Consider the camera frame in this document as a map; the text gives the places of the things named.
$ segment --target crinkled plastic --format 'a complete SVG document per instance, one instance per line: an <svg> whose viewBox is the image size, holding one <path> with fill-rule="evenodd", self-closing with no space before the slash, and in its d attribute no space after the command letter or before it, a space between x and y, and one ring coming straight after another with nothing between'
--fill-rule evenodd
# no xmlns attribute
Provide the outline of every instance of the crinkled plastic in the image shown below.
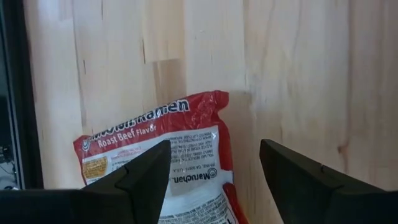
<svg viewBox="0 0 398 224"><path fill-rule="evenodd" d="M90 184L152 146L172 146L170 181L160 214L164 224L246 224L233 185L228 128L218 116L223 91L187 96L73 144Z"/></svg>

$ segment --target black frame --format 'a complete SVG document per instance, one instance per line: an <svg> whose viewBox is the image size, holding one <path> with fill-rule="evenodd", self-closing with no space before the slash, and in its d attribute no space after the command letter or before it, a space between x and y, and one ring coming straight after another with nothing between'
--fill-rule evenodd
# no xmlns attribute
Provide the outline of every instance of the black frame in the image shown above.
<svg viewBox="0 0 398 224"><path fill-rule="evenodd" d="M0 72L7 77L17 184L21 189L42 189L42 166L22 0L0 0Z"/></svg>

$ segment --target wooden wall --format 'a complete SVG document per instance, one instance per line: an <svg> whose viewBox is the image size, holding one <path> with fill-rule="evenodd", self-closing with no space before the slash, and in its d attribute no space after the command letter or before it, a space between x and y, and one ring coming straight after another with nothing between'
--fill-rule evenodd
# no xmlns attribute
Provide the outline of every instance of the wooden wall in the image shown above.
<svg viewBox="0 0 398 224"><path fill-rule="evenodd" d="M45 186L83 185L79 135L220 89L252 223L282 223L262 138L398 189L396 11L396 0L25 0Z"/></svg>

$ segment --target light wood panel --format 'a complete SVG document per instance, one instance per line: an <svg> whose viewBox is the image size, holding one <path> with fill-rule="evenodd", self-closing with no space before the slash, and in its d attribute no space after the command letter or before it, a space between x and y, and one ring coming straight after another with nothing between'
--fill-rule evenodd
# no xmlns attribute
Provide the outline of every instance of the light wood panel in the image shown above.
<svg viewBox="0 0 398 224"><path fill-rule="evenodd" d="M262 138L398 189L396 10L395 0L25 0L45 186L82 186L72 148L82 133L220 89L252 223L282 223Z"/></svg>

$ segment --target maruchan logo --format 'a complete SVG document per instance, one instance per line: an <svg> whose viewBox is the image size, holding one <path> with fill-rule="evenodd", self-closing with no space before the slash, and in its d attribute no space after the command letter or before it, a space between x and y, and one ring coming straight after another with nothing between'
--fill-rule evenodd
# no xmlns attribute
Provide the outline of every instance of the maruchan logo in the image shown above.
<svg viewBox="0 0 398 224"><path fill-rule="evenodd" d="M195 180L210 180L217 176L217 169L210 168L205 173L173 177L174 183L188 183Z"/></svg>
<svg viewBox="0 0 398 224"><path fill-rule="evenodd" d="M87 152L88 149L90 148L90 140L89 140L89 139L83 140L83 144L81 145L81 148L82 148L85 152Z"/></svg>

